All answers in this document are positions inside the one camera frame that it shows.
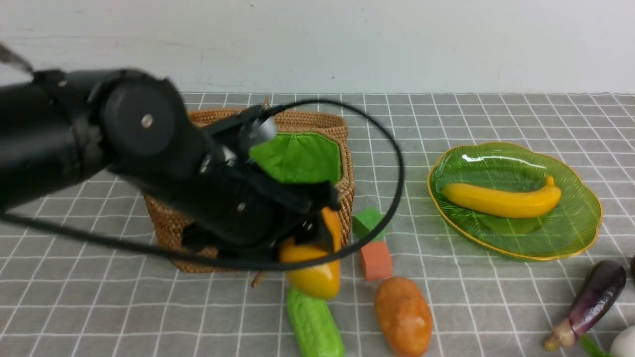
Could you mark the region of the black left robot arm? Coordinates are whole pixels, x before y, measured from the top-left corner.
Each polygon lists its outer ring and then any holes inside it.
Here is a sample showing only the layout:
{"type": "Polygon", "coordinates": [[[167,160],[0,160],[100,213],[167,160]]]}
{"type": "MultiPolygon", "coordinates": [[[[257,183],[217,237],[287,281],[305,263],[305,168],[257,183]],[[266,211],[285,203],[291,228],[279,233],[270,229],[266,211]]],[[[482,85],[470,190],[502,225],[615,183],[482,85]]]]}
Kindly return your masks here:
{"type": "Polygon", "coordinates": [[[38,71],[1,88],[1,213],[108,170],[189,219],[188,252],[338,251],[335,187],[284,183],[250,156],[276,133],[263,105],[195,126],[168,79],[137,70],[38,71]]]}

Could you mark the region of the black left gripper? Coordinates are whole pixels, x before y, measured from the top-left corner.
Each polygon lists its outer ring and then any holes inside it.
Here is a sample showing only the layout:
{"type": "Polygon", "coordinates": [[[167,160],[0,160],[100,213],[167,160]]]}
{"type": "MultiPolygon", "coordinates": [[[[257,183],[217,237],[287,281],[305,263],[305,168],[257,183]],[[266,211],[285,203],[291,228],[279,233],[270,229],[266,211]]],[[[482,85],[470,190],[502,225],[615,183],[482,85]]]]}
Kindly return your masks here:
{"type": "Polygon", "coordinates": [[[229,260],[277,260],[291,239],[335,251],[329,213],[341,208],[330,181],[285,182],[266,172],[249,151],[276,137],[268,108],[197,127],[188,116],[160,111],[145,127],[127,119],[127,179],[191,220],[182,231],[184,253],[229,260]]]}

